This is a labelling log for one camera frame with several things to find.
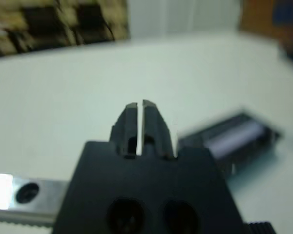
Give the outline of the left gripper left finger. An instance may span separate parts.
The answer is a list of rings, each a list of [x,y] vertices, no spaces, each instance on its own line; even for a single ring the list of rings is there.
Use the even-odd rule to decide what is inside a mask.
[[[109,141],[113,142],[120,156],[136,155],[138,138],[138,106],[129,103],[111,128]]]

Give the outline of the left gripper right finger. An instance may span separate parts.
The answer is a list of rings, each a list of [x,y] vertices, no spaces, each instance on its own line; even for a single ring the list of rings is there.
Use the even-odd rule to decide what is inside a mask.
[[[162,159],[174,159],[169,128],[157,105],[143,100],[142,153],[153,153]]]

